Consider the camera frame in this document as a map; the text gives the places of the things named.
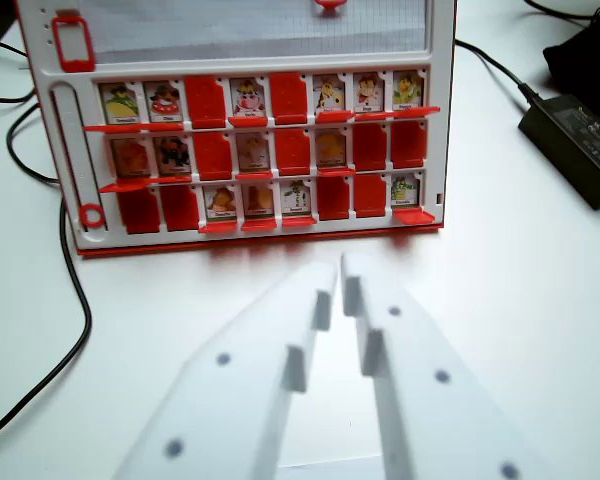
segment red plastic frame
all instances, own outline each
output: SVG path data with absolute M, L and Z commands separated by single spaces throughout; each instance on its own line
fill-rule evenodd
M 67 60 L 64 58 L 62 44 L 60 43 L 60 33 L 58 32 L 58 26 L 61 24 L 82 25 L 84 41 L 87 46 L 87 60 Z M 93 54 L 93 45 L 91 44 L 89 26 L 87 25 L 87 22 L 84 18 L 82 18 L 79 15 L 55 17 L 53 20 L 51 20 L 51 30 L 53 31 L 53 38 L 56 44 L 56 51 L 58 52 L 58 60 L 60 60 L 60 66 L 62 67 L 62 70 L 64 70 L 67 73 L 77 73 L 93 72 L 96 69 L 96 57 Z

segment white surface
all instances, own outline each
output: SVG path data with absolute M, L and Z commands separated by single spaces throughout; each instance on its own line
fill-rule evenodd
M 426 0 L 79 0 L 99 63 L 418 51 Z
M 583 12 L 597 4 L 588 5 L 560 2 Z M 540 87 L 541 49 L 578 28 L 529 12 L 514 0 L 461 3 L 458 36 L 552 95 Z M 17 32 L 5 41 L 18 46 Z M 28 90 L 22 64 L 0 51 L 0 94 Z M 556 478 L 600 480 L 600 212 L 516 128 L 523 100 L 496 76 L 457 51 L 438 234 L 78 260 L 93 336 L 0 434 L 0 478 L 111 478 L 197 347 L 292 268 L 365 251 L 393 263 Z M 21 174 L 4 146 L 22 111 L 0 106 L 0 417 L 66 353 L 83 322 L 57 240 L 58 194 Z M 16 149 L 51 174 L 40 120 L 25 124 Z M 309 393 L 292 403 L 282 464 L 378 454 L 374 408 L 353 322 L 334 315 L 317 339 Z
M 341 286 L 373 378 L 387 480 L 552 478 L 389 267 L 345 253 Z
M 307 391 L 316 334 L 329 330 L 336 274 L 307 263 L 197 351 L 116 480 L 272 480 L 292 393 Z

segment guess who game board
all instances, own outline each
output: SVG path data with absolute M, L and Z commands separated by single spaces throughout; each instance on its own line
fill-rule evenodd
M 453 0 L 18 3 L 80 253 L 442 227 Z

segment white table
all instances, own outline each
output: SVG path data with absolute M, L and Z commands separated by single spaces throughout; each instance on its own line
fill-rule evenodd
M 521 1 L 464 0 L 457 33 L 549 97 L 542 48 L 578 27 L 530 12 Z M 4 40 L 22 47 L 16 28 Z M 0 50 L 0 95 L 28 91 L 28 72 L 18 70 L 25 65 Z M 555 478 L 600 480 L 600 212 L 517 129 L 524 100 L 495 75 L 457 50 L 439 233 L 76 258 L 92 337 L 0 434 L 0 478 L 110 478 L 197 347 L 305 261 L 364 250 L 395 266 Z M 23 111 L 0 106 L 0 417 L 83 325 L 58 243 L 59 193 L 22 174 L 5 147 Z M 16 149 L 53 174 L 39 114 L 25 125 Z M 316 347 L 281 464 L 377 455 L 371 381 L 359 374 L 354 325 L 339 308 Z

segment screw hole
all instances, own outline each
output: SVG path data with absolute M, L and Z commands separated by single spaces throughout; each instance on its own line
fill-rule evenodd
M 184 445 L 182 441 L 178 438 L 174 438 L 173 440 L 169 440 L 167 446 L 164 449 L 164 453 L 169 458 L 175 458 L 182 453 L 184 449 Z
M 510 463 L 505 463 L 504 465 L 502 465 L 500 472 L 502 473 L 502 476 L 504 478 L 509 478 L 513 480 L 519 478 L 518 469 L 515 467 L 515 465 L 512 465 Z
M 231 361 L 231 356 L 228 353 L 221 353 L 216 358 L 216 361 L 218 362 L 218 365 L 226 365 Z
M 436 372 L 436 380 L 440 383 L 449 383 L 451 381 L 451 376 L 444 370 L 438 370 Z

